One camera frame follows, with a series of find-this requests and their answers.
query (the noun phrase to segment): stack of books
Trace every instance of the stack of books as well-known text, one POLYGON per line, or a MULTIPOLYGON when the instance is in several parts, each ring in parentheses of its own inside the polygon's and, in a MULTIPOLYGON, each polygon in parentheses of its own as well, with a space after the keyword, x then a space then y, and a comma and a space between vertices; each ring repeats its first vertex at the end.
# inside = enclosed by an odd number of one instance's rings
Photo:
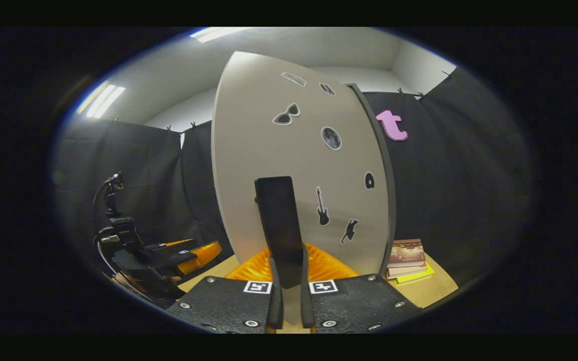
POLYGON ((395 279, 397 286, 427 279, 434 270, 425 261, 420 239, 397 240, 387 263, 387 279, 395 279))

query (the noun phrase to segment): sticker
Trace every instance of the sticker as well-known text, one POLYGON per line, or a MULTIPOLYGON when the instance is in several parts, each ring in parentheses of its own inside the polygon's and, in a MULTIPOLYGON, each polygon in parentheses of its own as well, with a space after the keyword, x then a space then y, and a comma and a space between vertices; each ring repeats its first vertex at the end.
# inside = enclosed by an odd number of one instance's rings
POLYGON ((385 133, 390 139, 394 141, 404 141, 407 139, 408 134, 404 130, 401 131, 396 124, 397 121, 401 121, 401 117, 392 114, 391 110, 385 110, 376 116, 378 121, 383 122, 383 128, 385 128, 385 133))
POLYGON ((321 135, 323 136, 323 141, 333 150, 339 150, 342 146, 342 139, 338 135, 338 132, 331 128, 330 126, 324 126, 321 129, 321 135))
POLYGON ((329 214, 328 214, 328 210, 326 207, 323 207, 323 199, 321 198, 321 187, 318 186, 316 187, 316 194, 318 195, 318 208, 316 209, 316 211, 318 212, 318 222, 321 224, 321 226, 327 226, 327 224, 329 224, 329 214))
POLYGON ((323 91, 325 91, 325 92, 330 93, 330 94, 333 95, 333 96, 336 95, 336 93, 333 91, 333 89, 331 89, 331 87, 328 86, 327 84, 321 83, 321 89, 322 89, 323 91))
POLYGON ((358 224, 358 219, 350 219, 349 223, 347 224, 347 229, 345 230, 345 235, 340 238, 340 243, 345 244, 345 238, 347 240, 351 240, 354 238, 356 231, 354 231, 354 227, 358 224))
POLYGON ((294 117, 299 115, 300 108, 298 108, 296 103, 291 103, 291 105, 287 107, 287 110, 273 117, 271 122, 278 125, 289 125, 293 123, 294 117))
POLYGON ((284 73, 280 74, 282 76, 284 76, 285 78, 291 80, 292 82, 300 85, 301 87, 305 87, 307 86, 307 82, 305 82, 304 79, 302 79, 300 76, 296 75, 296 74, 292 74, 289 73, 289 71, 285 71, 284 73))
POLYGON ((248 281, 243 292, 268 295, 271 293, 271 284, 272 282, 248 281))
POLYGON ((309 290, 312 294, 338 292, 338 288, 333 279, 329 281, 309 282, 309 290))
POLYGON ((368 190, 374 188, 374 175, 370 171, 365 173, 365 188, 368 190))

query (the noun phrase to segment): white wall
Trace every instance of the white wall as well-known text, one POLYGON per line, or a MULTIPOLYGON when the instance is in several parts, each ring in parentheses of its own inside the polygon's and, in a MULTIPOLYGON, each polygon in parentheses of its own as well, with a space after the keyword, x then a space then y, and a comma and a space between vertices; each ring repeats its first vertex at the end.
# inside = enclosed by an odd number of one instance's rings
POLYGON ((409 41, 401 41, 392 73, 411 93, 427 94, 456 69, 456 65, 409 41))
MULTIPOLYGON (((349 68, 349 67, 319 67, 312 68, 319 73, 331 76, 340 83, 355 83, 360 91, 370 92, 397 92, 402 88, 404 92, 411 92, 405 83, 399 80, 392 71, 369 68, 349 68)), ((191 128, 191 122, 196 125, 205 123, 213 119, 213 101, 217 87, 201 92, 187 100, 181 101, 169 109, 156 115, 144 125, 155 128, 166 129, 171 126, 171 130, 183 132, 191 128)))

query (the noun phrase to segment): yellow book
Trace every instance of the yellow book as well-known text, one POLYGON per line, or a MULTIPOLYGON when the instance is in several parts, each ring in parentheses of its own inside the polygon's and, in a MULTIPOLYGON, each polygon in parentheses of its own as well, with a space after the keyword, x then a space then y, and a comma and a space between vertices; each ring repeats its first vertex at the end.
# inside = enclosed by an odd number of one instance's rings
POLYGON ((431 277, 431 275, 433 275, 434 269, 432 269, 432 267, 425 263, 425 265, 427 266, 427 270, 425 272, 419 273, 419 274, 412 274, 410 276, 402 276, 402 277, 397 277, 395 280, 395 284, 397 286, 401 286, 401 285, 406 285, 407 283, 412 283, 415 281, 421 281, 422 279, 426 279, 431 277))

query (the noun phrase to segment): fluorescent light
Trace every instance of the fluorescent light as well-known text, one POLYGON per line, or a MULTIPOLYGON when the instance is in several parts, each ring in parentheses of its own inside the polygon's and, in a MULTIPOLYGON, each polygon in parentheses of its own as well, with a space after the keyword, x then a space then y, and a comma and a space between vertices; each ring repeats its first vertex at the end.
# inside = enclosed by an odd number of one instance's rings
POLYGON ((95 99, 95 97, 98 96, 107 86, 108 82, 99 84, 99 86, 94 91, 92 91, 84 101, 82 101, 82 104, 80 104, 80 106, 77 108, 77 114, 82 114, 82 112, 86 109, 86 107, 89 106, 92 100, 95 99))
POLYGON ((114 87, 114 88, 115 90, 108 96, 108 98, 106 98, 106 100, 104 100, 102 105, 95 113, 95 119, 100 119, 101 116, 104 115, 104 112, 106 112, 106 109, 108 109, 108 107, 110 107, 110 105, 113 104, 113 101, 115 101, 115 99, 117 99, 117 97, 120 96, 120 94, 122 94, 126 90, 126 88, 122 87, 114 87))
POLYGON ((99 107, 101 107, 101 104, 104 102, 104 100, 106 100, 106 98, 114 90, 115 90, 115 85, 109 85, 109 86, 105 87, 105 89, 101 92, 101 94, 97 97, 97 99, 90 106, 90 109, 86 113, 86 116, 92 117, 97 112, 99 107))
POLYGON ((224 35, 233 34, 236 32, 241 32, 242 30, 247 30, 254 27, 211 27, 200 30, 195 34, 191 34, 191 37, 198 39, 202 43, 223 37, 224 35))

